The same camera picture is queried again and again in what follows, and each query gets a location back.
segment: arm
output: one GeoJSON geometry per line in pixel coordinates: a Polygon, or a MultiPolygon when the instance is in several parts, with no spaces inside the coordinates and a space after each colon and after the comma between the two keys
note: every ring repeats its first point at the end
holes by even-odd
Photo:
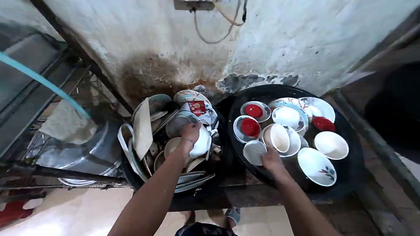
{"type": "Polygon", "coordinates": [[[268,148],[262,157],[263,165],[273,175],[296,236],[339,236],[340,234],[315,208],[299,185],[285,169],[277,153],[268,148]]]}
{"type": "Polygon", "coordinates": [[[171,205],[179,175],[190,158],[193,143],[189,140],[197,141],[200,126],[199,122],[184,127],[181,135],[183,140],[127,203],[108,236],[155,234],[171,205]]]}

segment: blue hose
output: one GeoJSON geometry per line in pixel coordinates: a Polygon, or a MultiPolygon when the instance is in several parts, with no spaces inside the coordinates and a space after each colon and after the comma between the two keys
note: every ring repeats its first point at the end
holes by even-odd
{"type": "Polygon", "coordinates": [[[12,58],[8,57],[6,54],[3,54],[0,52],[0,61],[4,62],[5,64],[15,68],[16,70],[28,75],[29,77],[33,78],[34,80],[38,81],[39,83],[42,83],[44,86],[52,90],[55,94],[62,97],[64,100],[66,100],[70,105],[79,111],[82,115],[84,115],[86,118],[90,119],[90,115],[79,105],[72,97],[68,96],[67,93],[65,93],[63,90],[61,90],[59,87],[55,86],[53,83],[48,81],[46,78],[40,76],[35,71],[29,69],[28,67],[20,64],[18,61],[13,60],[12,58]]]}

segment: foot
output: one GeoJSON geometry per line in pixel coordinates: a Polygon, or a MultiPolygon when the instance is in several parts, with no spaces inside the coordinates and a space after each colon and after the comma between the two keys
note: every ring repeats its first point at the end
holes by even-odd
{"type": "Polygon", "coordinates": [[[185,216],[185,224],[189,225],[195,223],[195,211],[183,211],[181,212],[185,216]]]}
{"type": "Polygon", "coordinates": [[[228,209],[225,213],[225,229],[232,231],[232,228],[237,226],[239,223],[239,220],[241,219],[241,209],[234,207],[231,209],[228,209]]]}

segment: white wall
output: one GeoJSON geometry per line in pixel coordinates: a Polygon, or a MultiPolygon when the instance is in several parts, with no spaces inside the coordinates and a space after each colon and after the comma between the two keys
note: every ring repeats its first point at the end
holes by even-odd
{"type": "MultiPolygon", "coordinates": [[[[299,76],[298,87],[321,95],[343,83],[346,70],[420,5],[420,0],[249,0],[247,22],[221,43],[206,44],[197,35],[194,14],[175,10],[173,0],[45,2],[95,51],[133,105],[156,91],[170,94],[199,84],[229,92],[232,88],[218,81],[232,73],[277,75],[270,81],[275,83],[299,76]]],[[[220,1],[229,16],[236,4],[220,1]]],[[[213,41],[230,26],[217,10],[198,11],[197,24],[213,41]]]]}

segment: bracelet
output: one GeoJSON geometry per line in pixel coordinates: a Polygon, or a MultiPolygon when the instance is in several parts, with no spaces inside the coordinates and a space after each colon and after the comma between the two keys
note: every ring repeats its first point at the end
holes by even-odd
{"type": "Polygon", "coordinates": [[[192,143],[192,146],[194,146],[194,144],[195,144],[191,139],[183,138],[182,140],[188,140],[188,141],[190,141],[192,143]]]}

